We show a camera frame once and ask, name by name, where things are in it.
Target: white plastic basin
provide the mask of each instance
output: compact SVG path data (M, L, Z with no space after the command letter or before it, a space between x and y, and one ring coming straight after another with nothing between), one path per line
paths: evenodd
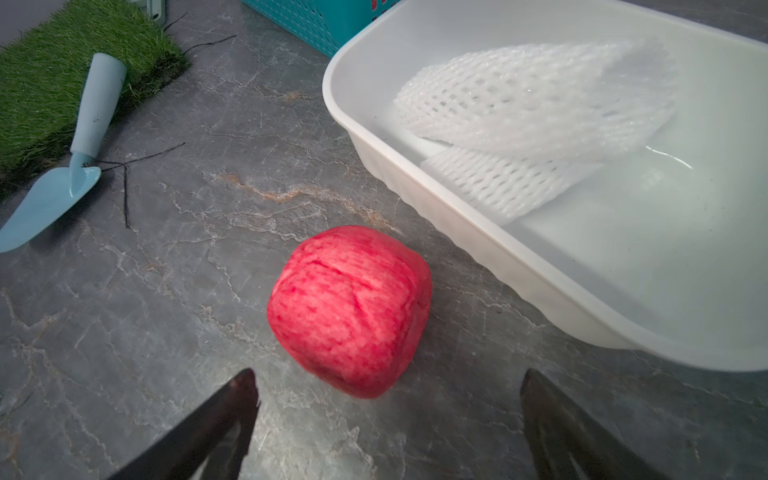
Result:
M676 116L646 150L499 227L421 171L445 146L396 120L420 68L532 42L654 35ZM362 162L586 342L707 369L768 369L768 46L615 0L404 0L330 62L323 95Z

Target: teal plastic basket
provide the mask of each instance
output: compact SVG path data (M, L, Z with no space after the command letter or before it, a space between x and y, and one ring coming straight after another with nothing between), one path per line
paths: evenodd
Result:
M398 0L242 1L329 57L398 2Z

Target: black wire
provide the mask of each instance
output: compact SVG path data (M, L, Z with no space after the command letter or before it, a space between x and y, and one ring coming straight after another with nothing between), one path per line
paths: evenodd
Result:
M112 165L114 165L114 167L105 168L105 169L102 169L101 171L102 172L108 172L110 170L114 170L115 168L122 167L124 165L133 164L133 163L138 162L138 161L147 160L148 158L152 158L152 157L156 157L158 155L166 154L166 153L168 153L171 150L176 150L177 148L179 148L181 145L184 145L184 144L186 144L185 141L181 142L180 144L176 145L175 147L167 148L166 150L163 150L163 151L161 151L159 153L152 154L152 155L147 155L146 157L142 157L142 158L135 158L135 159L129 160L127 162L116 163L116 162L102 161L101 163L103 163L103 164L112 164Z
M131 228L128 224L128 166L123 164L123 220L125 228Z
M193 49L193 48L202 47L203 45L215 45L217 43L221 43L222 41L226 41L226 40L229 40L230 38L235 38L235 37L237 37L237 35L230 35L229 37L222 38L221 40L209 41L209 42L206 42L206 43L198 43L197 45L192 45L187 50L184 50L184 53L182 55L186 55L187 52L189 50Z
M103 169L102 172L108 172L110 170L114 170L115 168L123 167L123 220L125 221L125 228L131 228L131 224L128 222L128 165L138 161L147 160L148 158L156 157L158 155L166 154L169 151L176 150L184 144L186 144L185 141L178 145L174 145L171 148L166 148L165 150L156 154L147 155L146 157L142 158L135 158L127 162L110 162L106 160L99 160L99 163L114 165L113 167Z
M168 25L166 25L166 27L165 27L165 28L163 28L163 31L166 31L166 30L168 30L168 29L170 28L170 26L171 26L171 25L173 25L174 23L176 23L176 22L178 22L179 20L181 20L182 18L184 18L184 16L185 16L187 13L189 13L189 12L185 12L185 13L184 13L184 15L180 16L180 17L179 17L179 18L177 18L176 20L173 20L171 23L169 23Z
M19 406L16 406L16 407L13 407L12 409L8 410L8 411L7 411L7 412L5 412L5 413L0 413L0 418L2 418L2 417L5 417L5 416L8 416L8 415L11 415L13 412L15 412L16 410L18 410L18 409L20 409L21 407L23 407L23 406L24 406L24 404L25 404L25 403L26 403L26 402L29 400L29 397L31 397L31 396L32 396L32 393L34 393L34 392L30 392L30 393L29 393L29 395L27 395L27 398L25 398L25 399L24 399L24 402L22 402L22 403L21 403L21 405L19 405Z

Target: trowel handle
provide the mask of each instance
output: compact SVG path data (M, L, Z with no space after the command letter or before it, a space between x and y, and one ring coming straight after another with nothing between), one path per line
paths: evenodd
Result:
M112 114L118 105L127 69L115 57L94 54L83 98L80 100L78 126L74 130L71 152L96 158L101 140L107 132Z

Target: green turf mat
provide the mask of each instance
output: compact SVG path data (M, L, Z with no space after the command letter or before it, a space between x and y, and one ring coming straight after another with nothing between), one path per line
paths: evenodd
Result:
M189 66L173 39L126 0L70 0L6 45L0 51L0 199L68 151L97 51L128 67L114 120Z

